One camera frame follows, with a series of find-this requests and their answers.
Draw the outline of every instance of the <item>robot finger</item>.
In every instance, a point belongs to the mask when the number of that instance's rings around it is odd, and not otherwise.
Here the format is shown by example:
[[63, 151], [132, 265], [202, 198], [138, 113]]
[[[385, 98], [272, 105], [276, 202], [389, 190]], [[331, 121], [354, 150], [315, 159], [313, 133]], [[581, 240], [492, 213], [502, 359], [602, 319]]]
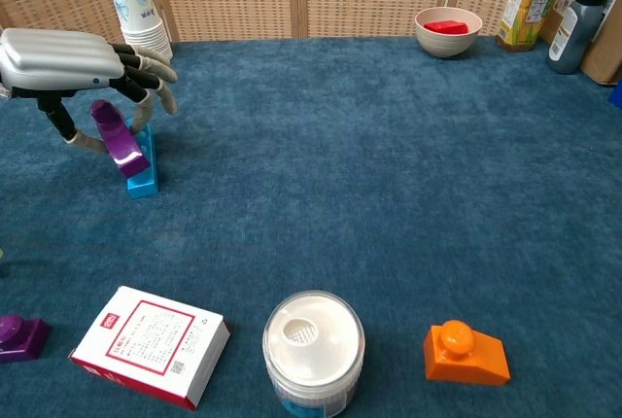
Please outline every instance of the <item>robot finger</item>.
[[116, 80], [111, 80], [110, 87], [113, 87], [128, 99], [136, 102], [136, 112], [134, 112], [132, 125], [129, 129], [132, 134], [137, 134], [142, 131], [151, 119], [154, 111], [152, 96], [144, 87], [141, 87], [138, 83], [131, 80], [127, 75]]
[[103, 141], [92, 138], [76, 128], [59, 95], [41, 95], [37, 97], [37, 104], [39, 110], [46, 114], [67, 144], [94, 153], [108, 153]]
[[123, 65], [153, 73], [167, 83], [177, 82], [177, 73], [170, 66], [160, 61], [129, 53], [119, 53], [119, 59]]
[[157, 89], [161, 82], [161, 79], [156, 75], [149, 73], [148, 71], [139, 70], [131, 66], [125, 67], [125, 74], [133, 81], [138, 83], [141, 87], [147, 89]]
[[161, 53], [147, 49], [141, 46], [129, 46], [128, 44], [111, 44], [113, 50], [116, 53], [126, 53], [129, 55], [144, 55], [148, 58], [153, 58], [167, 66], [170, 66], [170, 61]]
[[160, 98], [164, 111], [167, 114], [173, 115], [177, 113], [177, 103], [175, 102], [173, 93], [163, 80], [152, 73], [137, 70], [131, 66], [125, 67], [125, 73], [130, 79], [138, 83], [141, 87], [155, 89], [155, 93]]
[[177, 113], [177, 102], [171, 89], [168, 88], [163, 80], [159, 80], [159, 87], [155, 90], [155, 93], [159, 96], [159, 100], [162, 102], [164, 112], [168, 115], [174, 115]]

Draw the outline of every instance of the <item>dark gray bottle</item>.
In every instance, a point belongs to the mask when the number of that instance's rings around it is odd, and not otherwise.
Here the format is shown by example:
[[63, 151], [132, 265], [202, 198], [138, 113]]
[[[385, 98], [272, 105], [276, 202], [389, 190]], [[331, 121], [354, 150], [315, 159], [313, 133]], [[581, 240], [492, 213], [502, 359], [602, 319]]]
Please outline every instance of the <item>dark gray bottle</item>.
[[601, 25], [606, 0], [574, 0], [548, 50], [546, 63], [563, 75], [574, 73], [591, 39]]

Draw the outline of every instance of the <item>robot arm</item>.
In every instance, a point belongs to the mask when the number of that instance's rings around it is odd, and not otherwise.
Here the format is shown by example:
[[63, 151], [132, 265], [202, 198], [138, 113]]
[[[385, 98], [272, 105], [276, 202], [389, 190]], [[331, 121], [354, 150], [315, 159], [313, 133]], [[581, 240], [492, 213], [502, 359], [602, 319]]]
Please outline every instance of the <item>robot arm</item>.
[[112, 87], [136, 103], [132, 134], [153, 112], [152, 89], [164, 111], [177, 112], [168, 83], [177, 74], [166, 58], [146, 48], [108, 44], [95, 34], [46, 29], [5, 29], [0, 36], [0, 87], [5, 97], [36, 98], [70, 144], [105, 153], [99, 139], [83, 134], [62, 104], [79, 90]]

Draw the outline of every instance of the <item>red block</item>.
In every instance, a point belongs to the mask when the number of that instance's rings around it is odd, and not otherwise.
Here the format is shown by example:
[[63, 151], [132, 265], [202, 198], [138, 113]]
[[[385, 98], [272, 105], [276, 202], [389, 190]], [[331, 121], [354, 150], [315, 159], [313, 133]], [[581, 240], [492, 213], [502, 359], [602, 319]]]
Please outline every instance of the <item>red block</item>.
[[426, 29], [439, 32], [441, 34], [467, 34], [468, 26], [464, 22], [447, 19], [446, 21], [427, 22], [424, 24]]

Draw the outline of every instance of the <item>purple block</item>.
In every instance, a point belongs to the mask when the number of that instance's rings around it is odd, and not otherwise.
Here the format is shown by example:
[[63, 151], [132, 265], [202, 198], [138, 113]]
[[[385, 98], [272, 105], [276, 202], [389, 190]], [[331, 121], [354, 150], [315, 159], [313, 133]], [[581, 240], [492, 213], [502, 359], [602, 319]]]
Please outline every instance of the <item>purple block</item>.
[[90, 114], [97, 123], [108, 153], [125, 178], [149, 168], [149, 161], [129, 132], [117, 107], [106, 100], [96, 100], [90, 105]]
[[17, 314], [0, 316], [0, 364], [25, 362], [39, 357], [50, 326], [41, 319], [22, 319]]

